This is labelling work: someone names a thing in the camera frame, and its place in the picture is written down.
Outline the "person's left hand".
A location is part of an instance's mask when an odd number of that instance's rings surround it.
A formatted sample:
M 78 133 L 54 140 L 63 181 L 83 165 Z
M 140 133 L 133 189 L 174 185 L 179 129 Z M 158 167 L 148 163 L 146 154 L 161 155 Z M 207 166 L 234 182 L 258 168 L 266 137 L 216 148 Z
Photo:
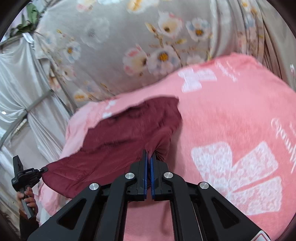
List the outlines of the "person's left hand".
M 33 190 L 30 186 L 26 188 L 24 193 L 19 191 L 16 193 L 16 201 L 18 204 L 18 212 L 20 216 L 22 216 L 25 219 L 28 219 L 22 203 L 22 201 L 24 201 L 26 203 L 26 207 L 34 211 L 33 217 L 36 218 L 38 214 L 38 206 L 35 200 Z

